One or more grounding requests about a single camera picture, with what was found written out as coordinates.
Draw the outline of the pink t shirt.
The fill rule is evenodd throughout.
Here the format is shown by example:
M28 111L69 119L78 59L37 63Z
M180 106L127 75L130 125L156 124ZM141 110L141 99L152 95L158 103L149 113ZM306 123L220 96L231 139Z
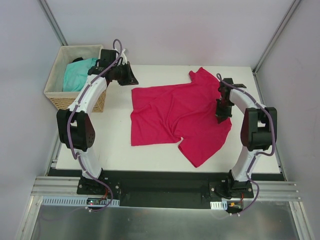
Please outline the pink t shirt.
M131 91L131 145L178 144L195 167L200 167L225 144L229 119L216 117L219 80L200 67L189 72L189 83L136 87Z

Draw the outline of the wicker basket with liner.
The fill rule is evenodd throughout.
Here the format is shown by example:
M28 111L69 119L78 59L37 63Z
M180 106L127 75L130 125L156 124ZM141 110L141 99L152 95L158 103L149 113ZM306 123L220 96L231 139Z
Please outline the wicker basket with liner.
M67 65L77 58L99 58L101 49L98 45L72 45L60 47L48 80L44 88L44 95L57 109L67 109L78 96L78 91L63 91L63 81Z

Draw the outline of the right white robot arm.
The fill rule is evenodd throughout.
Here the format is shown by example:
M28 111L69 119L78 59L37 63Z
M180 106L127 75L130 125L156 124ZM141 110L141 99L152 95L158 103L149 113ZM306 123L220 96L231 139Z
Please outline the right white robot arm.
M252 186L252 171L260 156L272 156L276 149L277 117L274 107L267 107L247 92L244 84L235 84L232 78L222 78L218 73L220 98L217 99L217 122L232 117L232 107L243 113L240 131L242 149L227 178L214 188L217 196L231 199L241 196Z

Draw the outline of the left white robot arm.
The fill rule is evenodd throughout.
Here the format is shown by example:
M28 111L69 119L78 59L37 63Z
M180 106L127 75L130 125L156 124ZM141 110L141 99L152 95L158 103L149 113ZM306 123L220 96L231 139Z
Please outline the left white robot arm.
M72 104L57 112L57 126L61 143L70 149L81 168L78 194L103 194L108 188L103 168L93 150L96 132L90 119L100 95L116 81L120 86L138 85L126 49L102 49L100 57L88 69L87 80Z

